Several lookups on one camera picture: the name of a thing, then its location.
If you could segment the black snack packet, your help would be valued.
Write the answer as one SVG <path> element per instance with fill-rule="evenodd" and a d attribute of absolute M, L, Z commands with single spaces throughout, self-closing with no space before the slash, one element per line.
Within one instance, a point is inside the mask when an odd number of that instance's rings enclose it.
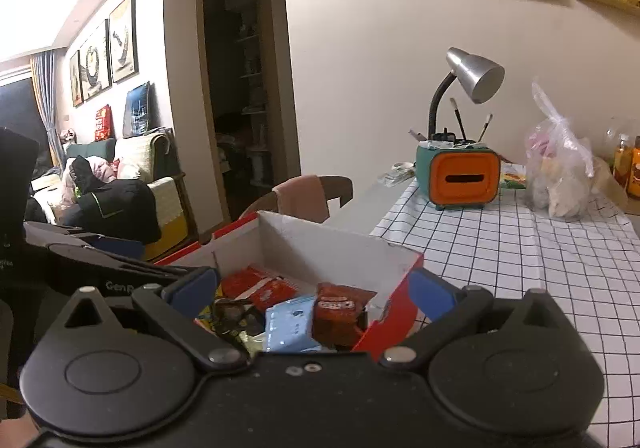
<path fill-rule="evenodd" d="M 213 330 L 228 342 L 238 342 L 242 332 L 250 338 L 262 334 L 265 325 L 265 314 L 248 298 L 218 298 L 213 304 Z"/>

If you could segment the light blue snack packet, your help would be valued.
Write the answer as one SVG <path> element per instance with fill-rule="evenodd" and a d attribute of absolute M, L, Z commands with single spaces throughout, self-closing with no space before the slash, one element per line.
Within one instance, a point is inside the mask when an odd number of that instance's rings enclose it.
<path fill-rule="evenodd" d="M 322 346 L 312 337 L 314 295 L 299 296 L 266 311 L 264 350 L 269 353 L 318 352 Z"/>

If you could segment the red Oreo snack bag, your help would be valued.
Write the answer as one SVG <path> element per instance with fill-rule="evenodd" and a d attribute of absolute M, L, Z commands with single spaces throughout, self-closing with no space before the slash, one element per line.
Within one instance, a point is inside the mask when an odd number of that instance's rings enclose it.
<path fill-rule="evenodd" d="M 312 337 L 326 347 L 351 350 L 367 330 L 367 304 L 375 295 L 375 291 L 360 287 L 319 283 Z"/>

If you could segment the red snack packet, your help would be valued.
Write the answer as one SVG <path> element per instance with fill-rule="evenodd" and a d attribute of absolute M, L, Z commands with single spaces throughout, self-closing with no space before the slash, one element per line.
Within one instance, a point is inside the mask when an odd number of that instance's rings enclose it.
<path fill-rule="evenodd" d="M 233 301 L 248 299 L 261 312 L 298 295 L 297 287 L 291 281 L 259 265 L 226 275 L 221 280 L 221 292 Z"/>

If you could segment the sofa with clothes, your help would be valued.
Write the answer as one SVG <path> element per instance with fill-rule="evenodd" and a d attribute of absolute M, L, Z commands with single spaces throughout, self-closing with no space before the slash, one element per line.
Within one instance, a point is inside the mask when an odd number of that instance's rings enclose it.
<path fill-rule="evenodd" d="M 32 180 L 47 223 L 135 241 L 157 261 L 196 239 L 170 128 L 70 145 L 63 168 Z"/>

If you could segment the red white cardboard box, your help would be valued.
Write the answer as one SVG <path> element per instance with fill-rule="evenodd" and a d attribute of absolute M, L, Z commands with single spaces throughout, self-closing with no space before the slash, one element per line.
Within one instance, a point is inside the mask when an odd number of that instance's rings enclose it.
<path fill-rule="evenodd" d="M 329 282 L 374 291 L 368 330 L 355 347 L 374 358 L 410 335 L 419 315 L 409 297 L 408 275 L 423 265 L 422 254 L 370 235 L 270 212 L 230 223 L 208 243 L 192 243 L 160 264 L 213 266 L 224 277 L 257 264 L 305 290 Z"/>

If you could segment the teal orange desk organizer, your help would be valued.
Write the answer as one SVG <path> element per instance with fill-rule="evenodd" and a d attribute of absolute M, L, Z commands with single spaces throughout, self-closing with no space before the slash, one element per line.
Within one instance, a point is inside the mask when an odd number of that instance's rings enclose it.
<path fill-rule="evenodd" d="M 419 192 L 439 209 L 482 207 L 498 193 L 501 161 L 485 145 L 425 141 L 416 148 Z"/>

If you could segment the white checkered tablecloth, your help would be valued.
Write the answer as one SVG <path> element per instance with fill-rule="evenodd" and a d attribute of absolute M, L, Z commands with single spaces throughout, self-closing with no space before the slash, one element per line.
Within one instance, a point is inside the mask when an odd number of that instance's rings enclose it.
<path fill-rule="evenodd" d="M 505 189 L 483 208 L 440 211 L 414 183 L 372 235 L 421 253 L 451 284 L 498 297 L 547 291 L 596 356 L 604 397 L 590 433 L 608 447 L 639 443 L 639 237 L 602 194 L 582 217 L 535 212 L 523 190 Z"/>

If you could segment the pink cloth on chair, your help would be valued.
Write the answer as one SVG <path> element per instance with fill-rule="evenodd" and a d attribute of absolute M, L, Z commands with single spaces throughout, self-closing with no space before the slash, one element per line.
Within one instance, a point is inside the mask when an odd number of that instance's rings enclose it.
<path fill-rule="evenodd" d="M 315 175 L 293 177 L 275 186 L 278 212 L 302 220 L 324 223 L 330 218 L 320 178 Z"/>

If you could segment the wooden chair with pink cloth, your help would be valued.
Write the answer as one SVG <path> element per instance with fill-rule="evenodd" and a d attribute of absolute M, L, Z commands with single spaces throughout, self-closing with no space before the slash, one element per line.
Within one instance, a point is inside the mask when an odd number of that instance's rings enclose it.
<path fill-rule="evenodd" d="M 344 207 L 353 196 L 354 185 L 348 177 L 297 176 L 273 187 L 242 212 L 241 217 L 264 211 L 324 223 L 330 218 L 330 200 L 338 200 Z"/>

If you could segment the clear plastic bag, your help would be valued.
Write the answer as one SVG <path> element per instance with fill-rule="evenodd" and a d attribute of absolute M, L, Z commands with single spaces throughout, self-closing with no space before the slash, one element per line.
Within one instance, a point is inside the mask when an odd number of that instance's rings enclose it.
<path fill-rule="evenodd" d="M 578 220 L 585 214 L 593 184 L 590 144 L 575 136 L 570 121 L 536 80 L 532 95 L 544 120 L 525 140 L 527 204 L 551 219 Z"/>

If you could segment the orange jar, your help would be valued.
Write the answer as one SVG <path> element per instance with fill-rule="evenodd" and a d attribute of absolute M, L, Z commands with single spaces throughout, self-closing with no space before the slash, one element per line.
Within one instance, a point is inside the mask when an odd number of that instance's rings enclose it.
<path fill-rule="evenodd" d="M 627 181 L 627 193 L 633 199 L 640 199 L 640 136 L 637 136 L 636 140 L 634 140 Z"/>

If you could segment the silver gooseneck desk lamp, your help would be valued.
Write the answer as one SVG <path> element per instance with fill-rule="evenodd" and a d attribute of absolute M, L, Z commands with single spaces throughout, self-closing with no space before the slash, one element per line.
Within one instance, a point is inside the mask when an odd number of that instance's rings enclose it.
<path fill-rule="evenodd" d="M 506 69 L 491 59 L 450 47 L 446 52 L 449 72 L 436 88 L 428 110 L 428 137 L 436 134 L 440 101 L 454 82 L 458 82 L 475 104 L 483 104 L 498 92 L 506 77 Z"/>

